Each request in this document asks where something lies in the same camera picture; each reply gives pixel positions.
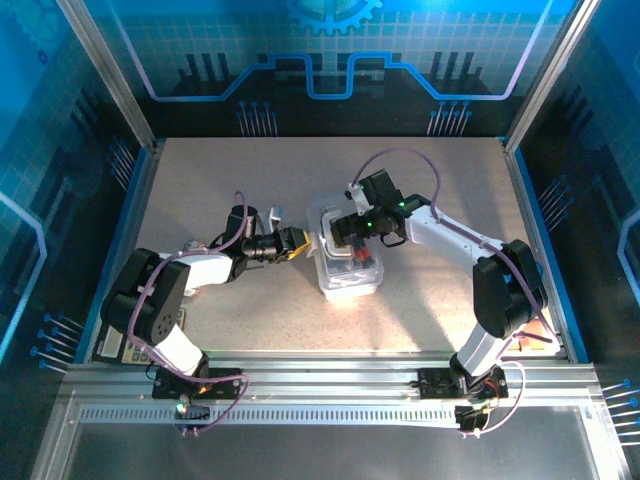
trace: metal frame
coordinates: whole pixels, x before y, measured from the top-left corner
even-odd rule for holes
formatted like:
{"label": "metal frame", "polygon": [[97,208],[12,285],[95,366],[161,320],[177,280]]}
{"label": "metal frame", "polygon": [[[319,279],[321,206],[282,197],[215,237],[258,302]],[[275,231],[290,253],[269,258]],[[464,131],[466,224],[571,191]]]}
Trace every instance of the metal frame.
{"label": "metal frame", "polygon": [[542,104],[549,95],[551,88],[564,70],[578,40],[582,37],[599,4],[600,0],[583,0],[582,4],[576,10],[564,32],[562,40],[549,60],[546,70],[538,80],[533,92],[522,104],[518,112],[518,117],[514,120],[509,130],[506,145],[508,154],[515,154],[527,130],[529,130],[540,108],[542,108]]}
{"label": "metal frame", "polygon": [[[219,368],[239,367],[251,378],[245,400],[229,424],[407,425],[455,428],[453,401],[420,400],[410,382],[416,370],[447,367],[442,356],[423,354],[230,353],[212,359]],[[523,361],[527,390],[522,406],[578,407],[585,439],[601,478],[627,478],[622,447],[603,442],[615,430],[590,364]],[[519,393],[517,368],[504,366],[511,395]],[[58,394],[32,478],[60,478],[80,423],[174,424],[175,401],[151,398],[142,368],[77,365]],[[212,418],[228,401],[209,405]],[[511,406],[505,399],[501,406]]]}
{"label": "metal frame", "polygon": [[[520,213],[522,215],[522,221],[524,223],[527,237],[531,243],[531,249],[535,253],[536,259],[542,265],[545,272],[553,272],[549,256],[544,248],[544,242],[540,230],[536,223],[535,215],[533,213],[532,202],[535,199],[529,198],[527,189],[524,184],[522,172],[518,168],[515,155],[505,151],[505,161],[507,163],[507,169],[511,182],[513,183],[513,189],[515,190],[516,199],[518,200],[518,206],[520,207]],[[578,355],[576,353],[576,347],[573,343],[572,337],[569,333],[569,325],[565,310],[562,307],[562,300],[558,292],[558,285],[556,284],[552,274],[545,275],[542,279],[544,288],[548,295],[548,308],[551,318],[554,321],[555,326],[560,330],[564,351],[571,362],[578,361]]]}
{"label": "metal frame", "polygon": [[[514,155],[598,4],[599,0],[584,0],[576,9],[546,71],[514,122],[505,149],[527,233],[547,271],[550,270],[549,261]],[[154,149],[153,132],[82,0],[58,0],[58,5],[138,141],[144,147]],[[545,287],[550,296],[551,314],[559,320],[566,340],[567,355],[575,360],[576,352],[567,335],[558,290],[549,276],[545,278]],[[246,398],[226,423],[455,427],[452,423],[453,402],[420,400],[417,390],[410,386],[417,378],[418,368],[448,367],[448,358],[442,354],[242,352],[212,354],[211,357],[213,367],[242,368],[252,381]],[[542,359],[522,363],[527,372],[527,390],[522,405],[577,407],[598,475],[607,479],[628,478],[629,469],[593,366]],[[505,372],[511,394],[519,393],[518,370],[505,365]],[[174,402],[153,400],[151,391],[152,382],[142,368],[71,366],[57,396],[32,478],[63,476],[81,423],[175,423]],[[223,412],[228,403],[209,403],[211,418]],[[502,406],[512,404],[513,399],[501,400]]]}
{"label": "metal frame", "polygon": [[149,152],[153,152],[156,148],[153,131],[84,2],[57,2],[138,142]]}
{"label": "metal frame", "polygon": [[130,252],[135,248],[135,242],[140,232],[144,211],[149,201],[153,180],[164,148],[164,140],[158,140],[153,154],[140,151],[136,167],[131,179],[133,188],[127,192],[122,212],[113,235],[111,247],[105,259],[104,268],[100,275],[100,282],[96,287],[96,294],[87,315],[85,328],[76,351],[75,362],[88,362],[93,347],[100,332],[100,306],[107,295],[120,269],[124,266]]}

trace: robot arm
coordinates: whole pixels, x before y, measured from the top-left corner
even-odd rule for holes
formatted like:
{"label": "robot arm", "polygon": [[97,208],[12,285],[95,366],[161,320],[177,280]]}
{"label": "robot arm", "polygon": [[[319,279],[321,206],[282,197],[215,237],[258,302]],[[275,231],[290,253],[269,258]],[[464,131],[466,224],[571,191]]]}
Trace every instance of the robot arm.
{"label": "robot arm", "polygon": [[[238,205],[232,209],[226,230],[218,238],[222,238],[225,243],[232,239],[242,225],[242,220],[243,206]],[[256,209],[248,207],[242,234],[223,251],[185,256],[179,261],[169,262],[156,278],[152,291],[145,299],[135,324],[134,335],[150,345],[166,364],[183,375],[209,378],[208,356],[176,324],[182,298],[201,286],[236,280],[246,270],[250,260],[285,262],[309,245],[310,239],[306,232],[294,227],[275,228],[273,220],[273,216],[269,217],[267,231],[262,226],[262,233],[256,233],[256,226],[262,222]],[[215,243],[214,240],[210,248],[216,246]],[[202,248],[202,253],[206,253],[206,248],[199,248]],[[154,269],[167,257],[169,254],[158,254],[142,248],[135,250],[102,304],[102,320],[126,335],[142,287]],[[164,371],[163,378],[167,383],[175,385],[175,398],[182,394],[190,397],[201,391],[200,385],[179,379],[168,370]]]}
{"label": "robot arm", "polygon": [[[358,212],[331,225],[329,237],[337,248],[372,236],[380,236],[390,247],[410,240],[434,249],[472,278],[478,324],[450,362],[455,384],[450,393],[468,396],[478,379],[496,371],[495,364],[512,335],[536,316],[509,268],[490,247],[513,262],[538,305],[544,308],[547,296],[530,248],[520,240],[505,243],[474,232],[431,208],[431,202],[419,195],[405,198],[384,170],[362,179],[359,185],[350,185],[345,194],[355,202]],[[401,240],[389,245],[385,237],[392,233]]]}

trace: gear graphic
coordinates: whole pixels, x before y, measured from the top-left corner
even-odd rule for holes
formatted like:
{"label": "gear graphic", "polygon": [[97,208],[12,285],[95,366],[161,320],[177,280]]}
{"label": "gear graphic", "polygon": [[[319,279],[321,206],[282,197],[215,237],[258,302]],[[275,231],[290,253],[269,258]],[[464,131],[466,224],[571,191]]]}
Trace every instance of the gear graphic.
{"label": "gear graphic", "polygon": [[0,12],[13,13],[15,21],[40,50],[45,50],[59,28],[53,0],[0,0]]}
{"label": "gear graphic", "polygon": [[362,20],[370,20],[371,11],[382,6],[380,0],[287,0],[289,18],[300,28],[310,27],[318,35],[322,31],[333,35],[337,30],[346,34],[349,27],[359,28]]}

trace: countertop surface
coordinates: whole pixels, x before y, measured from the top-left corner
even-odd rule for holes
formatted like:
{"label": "countertop surface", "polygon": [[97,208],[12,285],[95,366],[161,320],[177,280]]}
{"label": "countertop surface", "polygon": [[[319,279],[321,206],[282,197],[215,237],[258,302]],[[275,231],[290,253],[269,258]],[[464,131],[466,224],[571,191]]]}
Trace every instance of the countertop surface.
{"label": "countertop surface", "polygon": [[[188,240],[210,243],[225,228],[236,190],[258,211],[284,207],[282,225],[306,229],[316,195],[344,191],[367,158],[398,146],[438,166],[443,212],[490,237],[527,241],[494,138],[197,138],[167,140],[137,245],[174,252]],[[417,156],[385,155],[365,175],[380,168],[405,196],[433,194],[434,176]],[[418,245],[381,254],[377,292],[338,303],[325,300],[305,255],[203,287],[183,302],[185,332],[210,350],[459,349],[475,325],[471,279]]]}

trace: clear plastic container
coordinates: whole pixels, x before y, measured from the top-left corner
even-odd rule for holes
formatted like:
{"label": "clear plastic container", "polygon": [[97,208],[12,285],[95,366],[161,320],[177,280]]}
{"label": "clear plastic container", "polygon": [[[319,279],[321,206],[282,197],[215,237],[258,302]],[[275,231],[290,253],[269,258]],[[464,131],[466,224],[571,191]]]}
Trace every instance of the clear plastic container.
{"label": "clear plastic container", "polygon": [[320,289],[329,301],[370,295],[382,283],[384,267],[375,239],[340,248],[331,238],[331,222],[356,211],[343,194],[317,197],[307,209],[311,249]]}

